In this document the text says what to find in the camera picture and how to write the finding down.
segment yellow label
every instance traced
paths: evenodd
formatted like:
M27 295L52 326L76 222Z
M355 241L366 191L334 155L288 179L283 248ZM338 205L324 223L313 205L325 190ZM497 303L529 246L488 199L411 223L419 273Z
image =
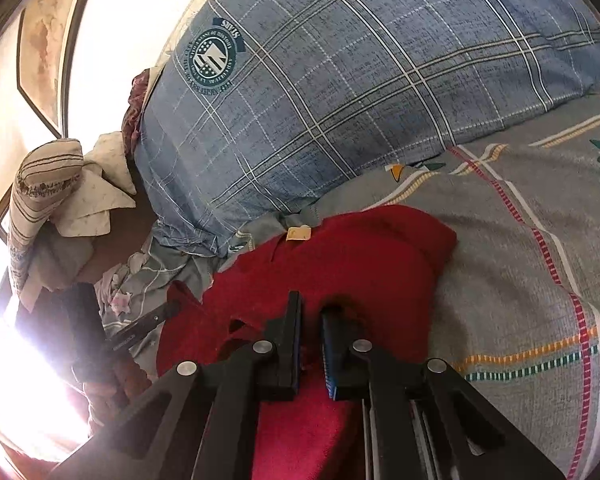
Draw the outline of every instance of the yellow label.
M289 231L286 232L287 240L308 240L311 238L311 228L308 225L300 227L290 227Z

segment folded red garment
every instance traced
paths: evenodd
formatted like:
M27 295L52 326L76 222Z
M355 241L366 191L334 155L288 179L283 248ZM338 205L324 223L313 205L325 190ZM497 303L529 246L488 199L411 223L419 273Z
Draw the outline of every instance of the folded red garment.
M183 309L162 330L158 373L183 360L214 362L260 338L265 322L283 314L289 291L298 290L304 299L300 393L294 402L261 406L252 478L333 478L353 444L350 425L359 405L328 399L320 310L344 306L371 341L399 359L423 361L436 280L455 244L451 229L400 205L326 219L308 241L274 238L216 274L202 304L183 284L170 287L168 298Z

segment yellow stripe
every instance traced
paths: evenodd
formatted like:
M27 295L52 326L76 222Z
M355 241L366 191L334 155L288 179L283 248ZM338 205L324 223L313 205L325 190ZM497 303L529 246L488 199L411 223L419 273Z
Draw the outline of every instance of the yellow stripe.
M495 162L496 160L498 160L498 157L500 156L500 154L503 152L503 150L508 146L508 144L498 144L496 145L496 147L493 149L493 153L491 153L489 158L486 158L485 160L474 160L473 163L476 166L481 166L482 164L484 164L485 162ZM458 173L458 175L468 175L469 173L471 173L474 170L474 168L471 167L471 165L467 165L467 167L462 170L460 173Z
M600 126L600 120L596 121L595 123L588 124L584 128L577 129L574 132L571 132L570 134L565 135L564 137L559 137L558 139L554 139L551 142L543 144L542 147L543 148L551 148L553 146L557 146L558 144L561 144L567 140L573 139L573 137L580 136L580 135L588 132L589 130L593 130L594 128L597 128L598 126Z
M395 197L389 202L385 202L382 205L394 205L398 202L402 202L408 196L412 195L424 182L429 180L432 176L439 174L437 171L427 171L427 173L423 173L420 177L418 177L413 184L411 184L407 189L405 189L400 195Z
M589 337L598 337L598 328L593 326L589 329ZM560 341L548 343L531 350L525 350L516 354L507 356L493 356L493 355L481 355L475 354L467 357L460 363L453 364L453 367L458 373L464 373L469 366L477 364L490 364L490 365L510 365L513 363L520 363L529 359L537 358L542 355L551 354L558 350L563 350L569 346L574 346L580 343L580 334L566 337Z

